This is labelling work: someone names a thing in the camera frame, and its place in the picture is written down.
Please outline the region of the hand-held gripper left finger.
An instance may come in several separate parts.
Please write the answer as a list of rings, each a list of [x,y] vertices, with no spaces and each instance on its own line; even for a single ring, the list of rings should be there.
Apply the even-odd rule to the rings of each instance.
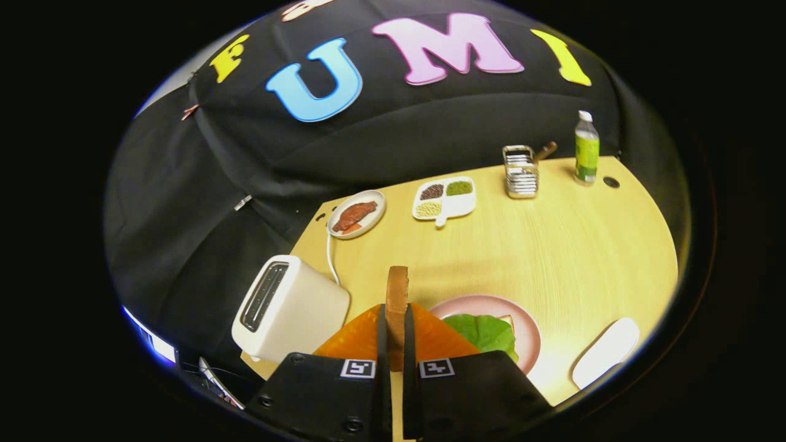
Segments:
[[[379,305],[372,358],[291,352],[245,406],[285,441],[391,441],[386,308]]]

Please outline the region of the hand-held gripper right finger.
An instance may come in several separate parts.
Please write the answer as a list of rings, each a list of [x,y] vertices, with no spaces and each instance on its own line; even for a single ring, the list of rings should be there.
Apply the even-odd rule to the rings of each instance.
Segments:
[[[553,418],[553,407],[502,351],[418,359],[416,329],[434,316],[405,313],[402,434],[419,441],[528,441]]]

